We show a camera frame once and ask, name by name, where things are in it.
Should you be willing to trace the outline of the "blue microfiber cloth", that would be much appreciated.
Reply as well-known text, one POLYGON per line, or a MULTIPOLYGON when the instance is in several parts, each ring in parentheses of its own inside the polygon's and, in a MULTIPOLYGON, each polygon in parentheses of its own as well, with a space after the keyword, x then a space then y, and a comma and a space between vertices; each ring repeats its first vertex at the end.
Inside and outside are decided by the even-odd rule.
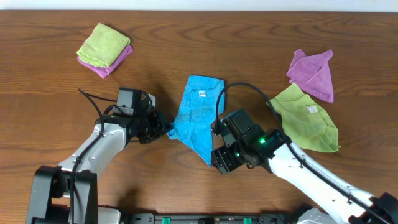
POLYGON ((216 114, 224 111, 225 96, 218 96, 224 87, 221 79, 189 76, 172 129, 167 133, 170 139, 178 139, 196 152, 208 166, 213 150, 211 125, 216 114))

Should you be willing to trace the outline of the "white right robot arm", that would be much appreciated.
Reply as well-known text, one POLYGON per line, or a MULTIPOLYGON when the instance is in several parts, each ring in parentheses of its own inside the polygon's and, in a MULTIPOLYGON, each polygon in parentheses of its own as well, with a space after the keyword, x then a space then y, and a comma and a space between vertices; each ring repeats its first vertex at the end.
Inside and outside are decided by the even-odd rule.
POLYGON ((385 192, 375 197, 361 190, 306 155, 279 130, 249 130, 211 153, 222 173, 243 164, 263 167, 310 197, 337 223, 397 223, 397 198, 385 192))

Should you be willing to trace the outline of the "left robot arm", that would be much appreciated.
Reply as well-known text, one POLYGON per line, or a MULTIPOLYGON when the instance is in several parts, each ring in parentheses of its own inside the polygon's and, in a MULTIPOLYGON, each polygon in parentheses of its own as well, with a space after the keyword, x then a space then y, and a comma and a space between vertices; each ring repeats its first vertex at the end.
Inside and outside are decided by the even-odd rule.
POLYGON ((88 139, 57 166, 39 167, 33 178, 27 223, 128 223, 115 207, 98 204, 98 179, 130 142, 149 144, 171 129, 161 111, 104 114, 88 139))

